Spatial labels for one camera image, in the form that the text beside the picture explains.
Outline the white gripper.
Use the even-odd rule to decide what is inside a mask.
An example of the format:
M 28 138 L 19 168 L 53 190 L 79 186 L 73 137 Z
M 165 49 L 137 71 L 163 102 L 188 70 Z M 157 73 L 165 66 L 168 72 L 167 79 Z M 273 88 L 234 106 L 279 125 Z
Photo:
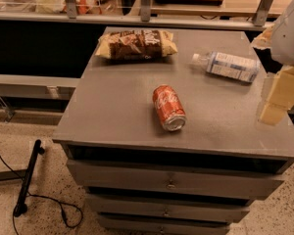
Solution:
M 269 79 L 259 121 L 277 125 L 294 106 L 294 0 L 275 21 L 251 42 L 253 48 L 270 49 L 271 57 L 283 64 Z

